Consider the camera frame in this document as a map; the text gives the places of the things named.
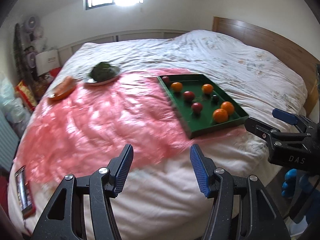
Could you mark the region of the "blue gloved right hand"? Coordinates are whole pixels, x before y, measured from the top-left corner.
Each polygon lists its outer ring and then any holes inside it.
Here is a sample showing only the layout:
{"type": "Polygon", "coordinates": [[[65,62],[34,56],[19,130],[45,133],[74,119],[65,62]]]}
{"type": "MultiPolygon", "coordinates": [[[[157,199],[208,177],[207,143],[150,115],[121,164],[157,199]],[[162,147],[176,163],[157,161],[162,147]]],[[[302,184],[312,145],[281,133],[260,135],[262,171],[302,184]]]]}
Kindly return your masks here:
{"type": "Polygon", "coordinates": [[[281,195],[292,198],[289,217],[295,223],[302,216],[308,225],[319,219],[319,176],[291,169],[285,174],[281,195]]]}

